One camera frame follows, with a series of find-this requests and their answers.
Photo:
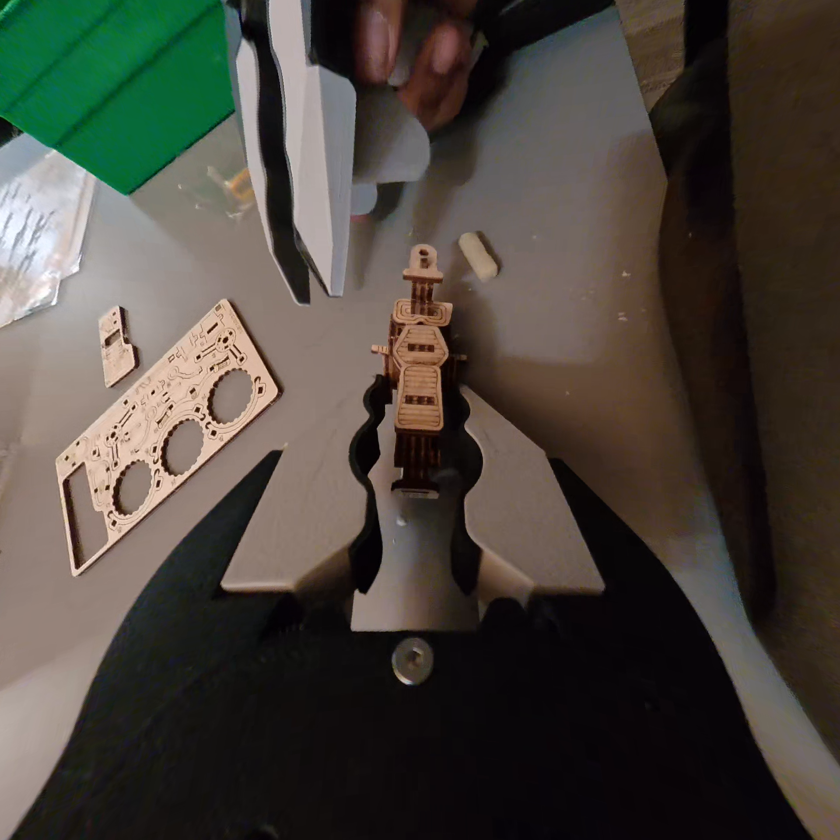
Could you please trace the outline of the grey desk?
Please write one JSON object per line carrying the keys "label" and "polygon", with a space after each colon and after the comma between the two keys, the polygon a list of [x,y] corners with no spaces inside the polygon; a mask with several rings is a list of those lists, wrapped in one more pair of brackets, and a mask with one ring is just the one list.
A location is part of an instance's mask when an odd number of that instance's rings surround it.
{"label": "grey desk", "polygon": [[[665,172],[617,12],[516,54],[477,119],[434,145],[382,221],[355,225],[341,298],[300,307],[255,210],[197,211],[178,183],[239,140],[218,126],[132,196],[100,185],[58,303],[2,328],[2,838],[67,744],[126,612],[176,544],[273,448],[363,392],[412,244],[437,248],[470,387],[561,458],[663,561],[709,631],[765,759],[807,830],[838,838],[838,765],[744,613],[659,294]],[[499,265],[478,280],[458,240]],[[260,419],[80,577],[56,457],[119,396],[98,318],[128,314],[141,370],[221,298],[284,387]]]}

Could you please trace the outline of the small wooden vehicle model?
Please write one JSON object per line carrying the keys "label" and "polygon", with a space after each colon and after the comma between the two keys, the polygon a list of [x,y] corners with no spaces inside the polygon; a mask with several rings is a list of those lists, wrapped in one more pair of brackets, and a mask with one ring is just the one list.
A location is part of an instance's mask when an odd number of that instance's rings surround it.
{"label": "small wooden vehicle model", "polygon": [[448,347],[453,304],[434,299],[434,289],[444,279],[436,248],[415,245],[402,276],[411,283],[411,295],[395,301],[387,343],[371,347],[383,358],[383,374],[392,389],[386,400],[395,404],[394,467],[401,475],[392,491],[437,499],[434,474],[441,464],[445,396],[468,358]]}

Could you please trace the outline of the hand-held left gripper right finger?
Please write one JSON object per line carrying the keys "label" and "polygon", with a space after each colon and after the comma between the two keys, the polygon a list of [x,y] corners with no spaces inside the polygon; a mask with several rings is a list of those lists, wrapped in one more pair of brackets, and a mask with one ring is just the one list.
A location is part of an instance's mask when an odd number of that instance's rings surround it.
{"label": "hand-held left gripper right finger", "polygon": [[543,449],[466,385],[459,393],[463,492],[450,543],[458,587],[480,600],[603,593]]}

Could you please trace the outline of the clear plastic bag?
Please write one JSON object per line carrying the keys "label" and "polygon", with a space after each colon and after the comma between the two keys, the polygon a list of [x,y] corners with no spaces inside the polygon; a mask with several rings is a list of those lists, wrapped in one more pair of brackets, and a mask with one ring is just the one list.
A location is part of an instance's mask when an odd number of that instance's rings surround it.
{"label": "clear plastic bag", "polygon": [[2,164],[1,326],[54,306],[76,274],[96,178],[55,150]]}

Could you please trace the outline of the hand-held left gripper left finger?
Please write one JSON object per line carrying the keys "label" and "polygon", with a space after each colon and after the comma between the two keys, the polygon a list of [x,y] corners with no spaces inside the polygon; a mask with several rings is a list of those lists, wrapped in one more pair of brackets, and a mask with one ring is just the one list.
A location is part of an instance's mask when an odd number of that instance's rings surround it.
{"label": "hand-held left gripper left finger", "polygon": [[370,590],[383,540],[370,479],[389,384],[378,374],[286,446],[222,579],[231,593]]}

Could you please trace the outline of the wooden sheet with round holes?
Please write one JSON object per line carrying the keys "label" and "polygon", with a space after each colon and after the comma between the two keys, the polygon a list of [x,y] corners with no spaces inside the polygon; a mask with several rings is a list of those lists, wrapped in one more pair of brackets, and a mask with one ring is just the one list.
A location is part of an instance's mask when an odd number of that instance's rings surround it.
{"label": "wooden sheet with round holes", "polygon": [[[220,382],[237,371],[248,375],[251,393],[243,411],[225,421],[212,403]],[[85,573],[281,394],[236,307],[222,299],[56,458],[71,575]],[[199,427],[202,447],[176,474],[165,463],[165,447],[187,423]],[[69,480],[79,469],[107,536],[86,560],[70,523]]]}

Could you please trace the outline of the person's brown clothing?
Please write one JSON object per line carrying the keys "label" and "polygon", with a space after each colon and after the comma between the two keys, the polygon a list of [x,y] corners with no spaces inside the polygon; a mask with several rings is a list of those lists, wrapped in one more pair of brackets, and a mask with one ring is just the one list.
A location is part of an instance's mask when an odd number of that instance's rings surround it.
{"label": "person's brown clothing", "polygon": [[736,233],[778,594],[764,639],[839,738],[839,2],[730,2]]}

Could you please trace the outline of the small clear parts bag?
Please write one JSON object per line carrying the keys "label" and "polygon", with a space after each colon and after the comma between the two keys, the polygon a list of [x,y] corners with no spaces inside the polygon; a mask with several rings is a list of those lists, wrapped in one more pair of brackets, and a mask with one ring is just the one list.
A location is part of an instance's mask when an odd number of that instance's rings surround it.
{"label": "small clear parts bag", "polygon": [[177,190],[197,211],[234,222],[247,216],[256,205],[248,167],[231,172],[208,164],[182,179]]}

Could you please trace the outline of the small wooden sheet piece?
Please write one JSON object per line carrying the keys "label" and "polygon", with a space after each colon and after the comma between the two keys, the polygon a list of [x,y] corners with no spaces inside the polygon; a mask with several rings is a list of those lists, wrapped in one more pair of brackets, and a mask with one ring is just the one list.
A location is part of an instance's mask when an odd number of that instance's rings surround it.
{"label": "small wooden sheet piece", "polygon": [[125,310],[111,308],[98,321],[103,380],[106,387],[118,384],[138,366],[136,347],[129,341]]}

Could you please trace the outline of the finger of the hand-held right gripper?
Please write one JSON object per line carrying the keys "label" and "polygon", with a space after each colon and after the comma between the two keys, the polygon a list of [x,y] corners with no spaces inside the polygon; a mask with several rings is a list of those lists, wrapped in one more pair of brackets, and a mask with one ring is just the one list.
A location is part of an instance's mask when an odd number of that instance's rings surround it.
{"label": "finger of the hand-held right gripper", "polygon": [[246,160],[269,254],[292,300],[306,307],[310,266],[293,217],[285,102],[270,41],[243,39],[235,65]]}
{"label": "finger of the hand-held right gripper", "polygon": [[304,292],[315,279],[344,291],[350,242],[356,92],[329,43],[334,2],[269,2],[269,42],[279,73],[290,181],[291,243]]}

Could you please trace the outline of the person's right hand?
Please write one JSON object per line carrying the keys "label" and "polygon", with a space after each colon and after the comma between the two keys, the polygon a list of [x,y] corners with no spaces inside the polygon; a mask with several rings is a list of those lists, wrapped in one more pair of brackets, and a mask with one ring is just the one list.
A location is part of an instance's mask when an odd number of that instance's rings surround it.
{"label": "person's right hand", "polygon": [[[469,85],[471,28],[477,1],[432,2],[441,18],[420,45],[408,79],[397,88],[403,106],[433,134],[463,108]],[[355,80],[366,87],[386,84],[403,40],[407,2],[359,2],[353,22]]]}

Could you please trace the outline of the white wax stick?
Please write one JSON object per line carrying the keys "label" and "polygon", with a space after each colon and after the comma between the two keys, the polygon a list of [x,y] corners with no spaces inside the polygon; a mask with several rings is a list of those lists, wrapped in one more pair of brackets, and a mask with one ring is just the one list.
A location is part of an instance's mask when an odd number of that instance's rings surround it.
{"label": "white wax stick", "polygon": [[478,280],[487,282],[498,277],[499,265],[478,233],[463,233],[458,238],[458,247]]}

